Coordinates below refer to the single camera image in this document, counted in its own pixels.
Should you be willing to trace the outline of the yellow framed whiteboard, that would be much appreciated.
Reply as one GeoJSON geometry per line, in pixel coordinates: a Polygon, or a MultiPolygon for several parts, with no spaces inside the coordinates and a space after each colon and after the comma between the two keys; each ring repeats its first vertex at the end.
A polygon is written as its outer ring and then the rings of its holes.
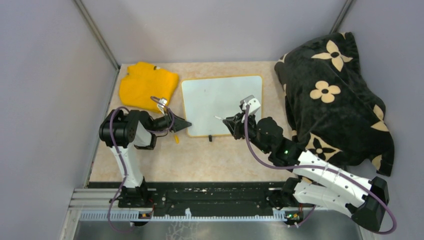
{"type": "Polygon", "coordinates": [[[229,135],[214,116],[232,117],[241,112],[240,101],[253,95],[262,104],[263,78],[260,75],[233,75],[185,79],[181,82],[184,118],[192,126],[190,137],[229,135]]]}

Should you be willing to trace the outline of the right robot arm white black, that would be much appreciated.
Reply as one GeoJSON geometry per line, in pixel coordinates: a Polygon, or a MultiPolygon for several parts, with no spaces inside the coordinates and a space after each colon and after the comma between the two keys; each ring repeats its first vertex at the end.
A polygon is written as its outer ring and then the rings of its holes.
{"type": "Polygon", "coordinates": [[[234,139],[244,139],[249,151],[253,146],[268,154],[271,164],[262,161],[255,153],[253,157],[263,166],[277,170],[288,170],[305,177],[291,178],[281,190],[281,199],[287,206],[310,204],[337,211],[351,218],[357,225],[381,234],[385,215],[392,220],[392,233],[397,220],[389,209],[387,182],[376,176],[373,179],[357,176],[319,158],[309,150],[283,136],[283,129],[271,118],[256,121],[254,115],[244,113],[222,119],[234,139]]]}

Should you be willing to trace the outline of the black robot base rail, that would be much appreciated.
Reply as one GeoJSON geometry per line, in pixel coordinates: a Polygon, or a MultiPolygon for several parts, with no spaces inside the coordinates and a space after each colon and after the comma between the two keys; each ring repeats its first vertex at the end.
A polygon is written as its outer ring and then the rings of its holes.
{"type": "Polygon", "coordinates": [[[153,221],[302,221],[301,204],[292,196],[295,178],[282,182],[143,182],[122,187],[106,219],[142,226],[153,221]]]}

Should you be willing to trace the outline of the yellow marker cap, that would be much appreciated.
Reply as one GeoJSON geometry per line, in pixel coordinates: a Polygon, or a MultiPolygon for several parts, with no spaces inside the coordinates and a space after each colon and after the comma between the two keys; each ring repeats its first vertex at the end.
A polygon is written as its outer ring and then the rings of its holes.
{"type": "Polygon", "coordinates": [[[175,139],[176,144],[180,143],[179,137],[177,135],[174,136],[174,139],[175,139]]]}

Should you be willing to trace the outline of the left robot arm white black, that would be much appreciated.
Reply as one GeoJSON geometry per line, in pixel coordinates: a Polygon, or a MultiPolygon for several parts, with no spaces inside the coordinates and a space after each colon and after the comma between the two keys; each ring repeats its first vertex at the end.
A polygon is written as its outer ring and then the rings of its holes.
{"type": "Polygon", "coordinates": [[[113,197],[120,208],[146,207],[151,200],[137,151],[153,150],[162,133],[176,133],[191,126],[191,122],[172,111],[153,118],[147,111],[120,106],[109,113],[98,133],[112,151],[122,175],[118,193],[113,197]]]}

